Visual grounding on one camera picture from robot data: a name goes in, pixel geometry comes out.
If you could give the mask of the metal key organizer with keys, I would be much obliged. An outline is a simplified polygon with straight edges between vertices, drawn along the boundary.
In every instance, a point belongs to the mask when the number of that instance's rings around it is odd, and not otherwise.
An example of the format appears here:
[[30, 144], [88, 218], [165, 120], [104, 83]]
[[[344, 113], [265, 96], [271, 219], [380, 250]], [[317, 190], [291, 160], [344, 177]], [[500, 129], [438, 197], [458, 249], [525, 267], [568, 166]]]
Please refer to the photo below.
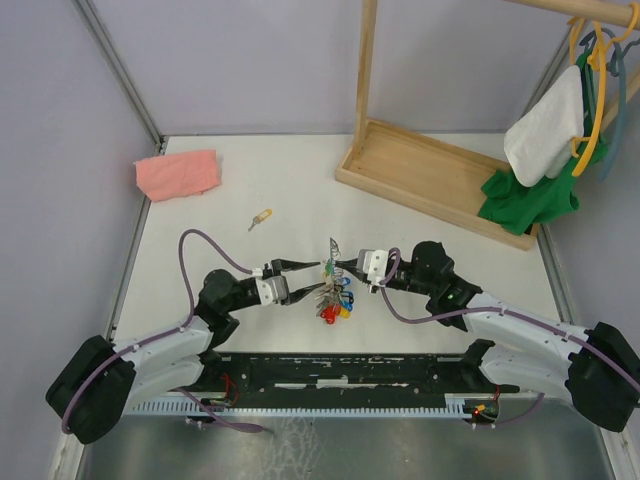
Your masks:
[[348, 319], [354, 308], [355, 297], [349, 290], [351, 280], [345, 275], [344, 270], [338, 269], [335, 262], [341, 259], [341, 251], [338, 242], [329, 238], [329, 256], [327, 263], [334, 269], [332, 279], [324, 279], [325, 286], [318, 289], [315, 296], [317, 301], [316, 316], [321, 318], [325, 324], [334, 325], [339, 319]]

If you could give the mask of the key with yellow tag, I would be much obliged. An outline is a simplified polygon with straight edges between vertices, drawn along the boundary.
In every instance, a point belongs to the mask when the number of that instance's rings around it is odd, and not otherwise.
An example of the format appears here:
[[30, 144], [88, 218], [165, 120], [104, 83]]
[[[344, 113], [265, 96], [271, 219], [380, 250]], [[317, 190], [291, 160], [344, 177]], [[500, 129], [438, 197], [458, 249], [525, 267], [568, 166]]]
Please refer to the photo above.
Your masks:
[[260, 213], [258, 213], [257, 215], [255, 215], [251, 220], [251, 224], [248, 228], [248, 231], [251, 232], [257, 225], [261, 224], [266, 219], [268, 219], [272, 215], [272, 213], [273, 211], [271, 209], [265, 209]]

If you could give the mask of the key with green tag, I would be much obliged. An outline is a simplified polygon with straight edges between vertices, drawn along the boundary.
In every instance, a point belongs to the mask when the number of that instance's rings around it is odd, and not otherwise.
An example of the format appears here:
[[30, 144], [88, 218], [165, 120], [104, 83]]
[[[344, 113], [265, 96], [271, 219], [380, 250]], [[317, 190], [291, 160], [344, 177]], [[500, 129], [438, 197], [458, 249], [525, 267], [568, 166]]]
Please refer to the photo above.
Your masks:
[[334, 269], [333, 266], [327, 263], [324, 267], [323, 277], [325, 279], [332, 279], [334, 277]]

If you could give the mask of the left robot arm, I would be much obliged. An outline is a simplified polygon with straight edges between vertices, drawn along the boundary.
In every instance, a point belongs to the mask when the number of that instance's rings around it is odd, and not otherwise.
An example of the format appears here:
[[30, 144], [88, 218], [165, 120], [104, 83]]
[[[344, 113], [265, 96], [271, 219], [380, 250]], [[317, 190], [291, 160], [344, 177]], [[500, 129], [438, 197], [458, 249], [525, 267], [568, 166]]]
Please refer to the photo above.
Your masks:
[[205, 276], [199, 293], [188, 295], [184, 319], [142, 337], [85, 340], [45, 394], [63, 432], [91, 444], [147, 400], [193, 384], [201, 390], [215, 387], [221, 366], [207, 356], [238, 328], [234, 312], [301, 301], [320, 286], [292, 290], [285, 275], [305, 267], [277, 259], [242, 280], [216, 269]]

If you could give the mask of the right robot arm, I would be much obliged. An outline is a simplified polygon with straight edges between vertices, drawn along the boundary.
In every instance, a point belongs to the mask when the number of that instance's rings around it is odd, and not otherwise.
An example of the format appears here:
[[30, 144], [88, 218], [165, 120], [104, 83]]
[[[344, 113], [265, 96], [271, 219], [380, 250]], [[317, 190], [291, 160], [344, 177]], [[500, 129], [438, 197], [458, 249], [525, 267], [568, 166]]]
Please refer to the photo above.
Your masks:
[[639, 357], [615, 327], [584, 328], [512, 307], [454, 271], [443, 245], [418, 243], [410, 260], [398, 249], [363, 249], [341, 260], [370, 290], [424, 295], [425, 322], [475, 335], [478, 354], [458, 368], [467, 389], [516, 386], [561, 399], [598, 427], [621, 432], [639, 406]]

